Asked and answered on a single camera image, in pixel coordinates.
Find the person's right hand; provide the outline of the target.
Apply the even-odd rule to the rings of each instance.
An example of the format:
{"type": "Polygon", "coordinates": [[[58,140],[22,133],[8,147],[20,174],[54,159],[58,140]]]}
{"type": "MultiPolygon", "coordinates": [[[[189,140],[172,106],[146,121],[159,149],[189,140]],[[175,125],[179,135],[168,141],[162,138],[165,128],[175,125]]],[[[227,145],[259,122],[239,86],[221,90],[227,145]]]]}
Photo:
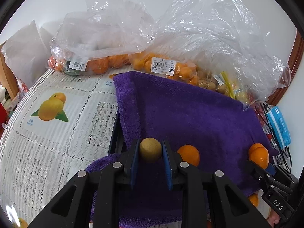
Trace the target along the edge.
{"type": "Polygon", "coordinates": [[[269,216],[267,217],[267,222],[269,225],[274,228],[275,225],[277,225],[280,221],[280,216],[273,210],[270,210],[269,216]]]}

